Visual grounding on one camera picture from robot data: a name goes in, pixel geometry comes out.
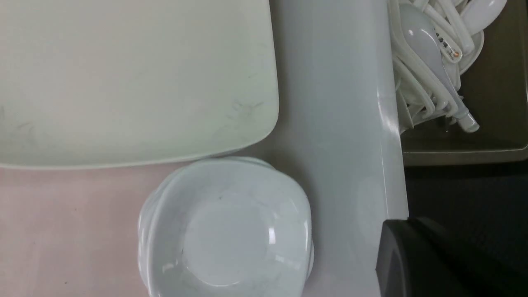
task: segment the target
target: white spoon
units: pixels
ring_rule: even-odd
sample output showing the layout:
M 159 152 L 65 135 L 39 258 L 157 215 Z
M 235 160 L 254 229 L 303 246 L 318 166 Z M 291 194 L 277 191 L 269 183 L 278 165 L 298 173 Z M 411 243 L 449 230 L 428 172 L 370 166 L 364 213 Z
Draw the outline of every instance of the white spoon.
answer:
M 435 28 L 429 18 L 410 4 L 400 5 L 400 14 L 401 27 L 405 40 L 438 77 L 458 106 L 458 110 L 453 117 L 457 119 L 458 124 L 465 132 L 472 133 L 477 131 L 479 124 L 475 121 L 471 113 L 469 113 L 466 105 L 460 100 L 442 64 L 442 55 L 436 38 Z
M 460 47 L 462 47 L 462 52 L 464 54 L 471 53 L 475 49 L 475 44 L 473 43 L 471 34 L 467 30 L 466 24 L 464 24 L 460 14 L 458 14 L 453 2 L 451 2 L 451 0 L 437 0 L 437 2 L 440 3 L 440 6 L 447 15 L 447 19 L 457 33 Z
M 480 55 L 480 52 L 482 52 L 482 48 L 484 47 L 484 31 L 478 32 L 473 35 L 472 38 L 475 43 L 475 50 L 470 54 L 464 55 L 458 63 L 458 66 L 460 67 L 460 75 L 464 74 L 464 72 L 475 63 L 478 55 Z
M 470 35 L 484 30 L 501 14 L 506 0 L 473 0 L 460 13 Z

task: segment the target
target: ceramic spoon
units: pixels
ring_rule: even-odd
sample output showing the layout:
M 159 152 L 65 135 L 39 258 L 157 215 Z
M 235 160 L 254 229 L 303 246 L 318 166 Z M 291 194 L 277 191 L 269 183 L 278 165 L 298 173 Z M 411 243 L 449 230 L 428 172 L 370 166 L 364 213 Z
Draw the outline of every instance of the ceramic spoon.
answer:
M 501 13 L 506 0 L 473 0 L 464 7 L 460 17 L 466 24 L 470 35 L 488 27 Z
M 447 15 L 447 19 L 451 23 L 453 29 L 457 33 L 458 40 L 460 41 L 460 46 L 464 54 L 471 53 L 475 49 L 475 44 L 473 39 L 471 39 L 471 34 L 466 28 L 466 24 L 458 14 L 456 7 L 454 6 L 451 0 L 437 0 L 437 3 L 440 4 L 442 9 Z
M 401 27 L 405 40 L 438 77 L 457 104 L 458 110 L 453 117 L 457 119 L 458 124 L 465 132 L 472 133 L 477 131 L 479 124 L 475 121 L 471 113 L 469 113 L 466 105 L 460 100 L 442 64 L 440 45 L 436 38 L 435 28 L 429 18 L 411 4 L 400 5 L 400 14 Z

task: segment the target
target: pink surface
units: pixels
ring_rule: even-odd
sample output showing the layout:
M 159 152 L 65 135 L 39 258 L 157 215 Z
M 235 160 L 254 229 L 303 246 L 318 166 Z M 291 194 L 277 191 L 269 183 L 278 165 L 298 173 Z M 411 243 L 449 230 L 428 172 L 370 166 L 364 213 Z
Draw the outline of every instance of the pink surface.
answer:
M 148 296 L 137 268 L 137 218 L 180 166 L 0 169 L 0 296 Z

